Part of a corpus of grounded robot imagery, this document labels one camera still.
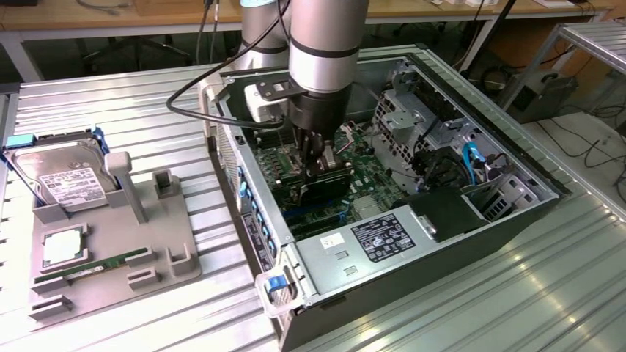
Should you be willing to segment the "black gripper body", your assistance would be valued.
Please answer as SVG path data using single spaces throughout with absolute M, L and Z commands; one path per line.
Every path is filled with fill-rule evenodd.
M 291 124 L 299 147 L 331 141 L 346 119 L 350 88 L 332 93 L 306 92 L 291 99 Z

